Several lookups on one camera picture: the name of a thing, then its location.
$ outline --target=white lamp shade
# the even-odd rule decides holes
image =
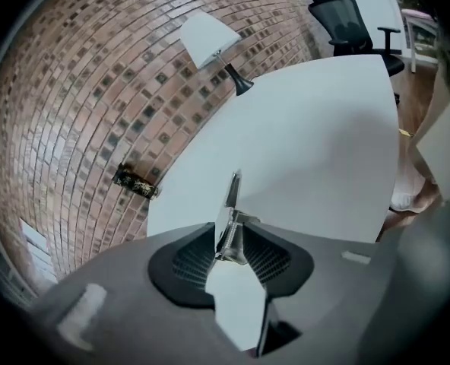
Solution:
[[[205,12],[190,17],[181,26],[181,41],[198,69],[240,39],[238,33]]]

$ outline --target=wooden floor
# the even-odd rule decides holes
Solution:
[[[392,87],[401,96],[398,105],[399,128],[414,134],[426,116],[429,102],[433,95],[433,85],[436,76],[435,65],[417,65],[415,74],[410,72],[409,61],[402,73],[391,77]],[[407,156],[410,138],[399,135],[399,165],[394,194],[407,193],[417,195],[423,187],[425,179],[416,171]],[[410,212],[397,215],[388,213],[386,223],[396,226],[408,225],[416,216]]]

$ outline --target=black lamp base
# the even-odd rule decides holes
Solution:
[[[233,82],[235,83],[237,96],[244,94],[254,85],[253,82],[247,81],[244,77],[239,75],[237,70],[232,66],[232,64],[225,65],[225,70],[228,72]]]

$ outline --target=pink object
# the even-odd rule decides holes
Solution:
[[[415,9],[401,9],[402,14],[411,16],[411,17],[418,17],[419,19],[428,19],[432,20],[433,18],[431,15],[428,15],[421,11],[416,11]]]

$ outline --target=table lamp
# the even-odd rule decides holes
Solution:
[[[190,17],[181,26],[181,41],[185,45],[196,68],[203,68],[215,58],[221,60],[225,64],[225,70],[235,83],[237,96],[248,91],[254,83],[239,75],[231,64],[227,64],[222,60],[220,54],[240,39],[241,36],[238,33],[204,12]]]

